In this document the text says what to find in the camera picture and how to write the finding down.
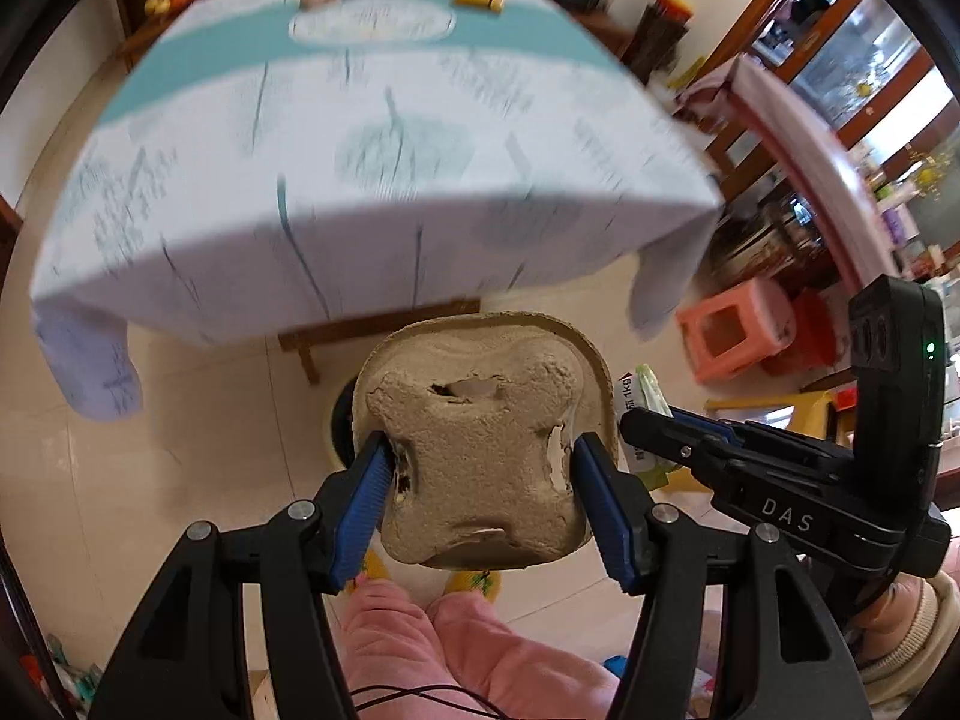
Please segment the person right hand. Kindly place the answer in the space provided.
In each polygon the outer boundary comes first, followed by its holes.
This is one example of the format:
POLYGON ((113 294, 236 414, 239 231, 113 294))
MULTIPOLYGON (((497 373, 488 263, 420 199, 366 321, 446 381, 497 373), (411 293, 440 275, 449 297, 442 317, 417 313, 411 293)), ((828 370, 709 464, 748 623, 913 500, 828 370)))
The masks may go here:
POLYGON ((937 601, 931 584, 924 578, 900 574, 851 621, 859 634, 857 663, 870 665, 889 656, 905 660, 914 655, 926 644, 935 613, 937 601))

